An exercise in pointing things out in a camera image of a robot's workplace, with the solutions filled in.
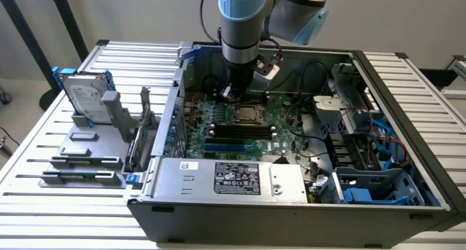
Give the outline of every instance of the white wall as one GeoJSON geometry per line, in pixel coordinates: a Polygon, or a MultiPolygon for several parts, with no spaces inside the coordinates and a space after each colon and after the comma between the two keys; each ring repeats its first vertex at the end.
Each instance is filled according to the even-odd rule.
{"type": "MultiPolygon", "coordinates": [[[[52,0],[16,0],[52,66],[78,58],[52,0]]],[[[97,39],[206,40],[200,0],[69,0],[88,48],[97,39]]],[[[205,1],[206,29],[218,25],[216,0],[205,1]]],[[[327,0],[329,16],[313,47],[405,52],[419,67],[439,68],[466,54],[466,0],[327,0]]],[[[0,7],[0,77],[41,79],[40,70],[0,7]]]]}

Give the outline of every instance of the robotic arm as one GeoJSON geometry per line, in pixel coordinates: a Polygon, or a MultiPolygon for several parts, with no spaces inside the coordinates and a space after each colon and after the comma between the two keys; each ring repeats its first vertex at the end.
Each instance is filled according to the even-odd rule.
{"type": "Polygon", "coordinates": [[[253,73],[268,76],[280,57],[259,55],[259,43],[275,36],[305,45],[325,21],[325,0],[218,0],[220,44],[228,86],[222,96],[240,96],[253,73]]]}

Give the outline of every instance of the white floor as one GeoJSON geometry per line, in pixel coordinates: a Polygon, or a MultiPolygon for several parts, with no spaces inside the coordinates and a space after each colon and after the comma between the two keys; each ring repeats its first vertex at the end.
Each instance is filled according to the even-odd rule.
{"type": "MultiPolygon", "coordinates": [[[[12,95],[13,101],[8,105],[0,104],[0,127],[5,128],[17,142],[22,142],[44,111],[38,107],[38,99],[49,85],[46,81],[13,80],[0,78],[0,85],[12,95]]],[[[8,140],[8,147],[14,151],[16,144],[8,140]]],[[[0,169],[6,163],[0,156],[0,169]]]]}

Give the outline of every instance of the circuit board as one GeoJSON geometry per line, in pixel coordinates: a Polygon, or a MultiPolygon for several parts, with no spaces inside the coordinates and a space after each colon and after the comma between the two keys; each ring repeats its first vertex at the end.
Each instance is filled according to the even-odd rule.
{"type": "Polygon", "coordinates": [[[196,123],[188,124],[188,144],[186,144],[186,158],[204,158],[204,153],[208,152],[213,156],[210,159],[222,160],[252,160],[252,161],[273,161],[277,157],[284,155],[289,163],[307,162],[304,158],[296,157],[295,149],[292,148],[292,142],[295,145],[300,145],[304,139],[296,137],[287,131],[287,127],[296,133],[301,133],[301,127],[296,127],[295,124],[287,124],[287,118],[297,118],[296,112],[289,110],[291,97],[283,94],[271,95],[267,104],[260,104],[261,109],[261,125],[273,126],[276,136],[271,140],[260,139],[244,139],[244,152],[230,151],[204,151],[205,139],[209,136],[210,123],[216,123],[220,126],[235,125],[232,118],[240,117],[235,115],[237,106],[245,106],[247,103],[217,103],[208,97],[196,101],[196,108],[192,110],[192,115],[196,123]]]}

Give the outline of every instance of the light blue robot arm cap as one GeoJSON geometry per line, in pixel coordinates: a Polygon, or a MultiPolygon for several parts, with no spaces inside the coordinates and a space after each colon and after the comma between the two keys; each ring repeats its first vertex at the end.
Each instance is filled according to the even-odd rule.
{"type": "Polygon", "coordinates": [[[308,23],[304,25],[299,34],[292,40],[292,43],[307,45],[311,40],[313,40],[315,36],[319,34],[321,26],[327,20],[328,9],[321,8],[316,15],[308,20],[308,23]]]}
{"type": "Polygon", "coordinates": [[[233,22],[244,22],[261,11],[267,0],[218,0],[222,17],[233,22]]]}

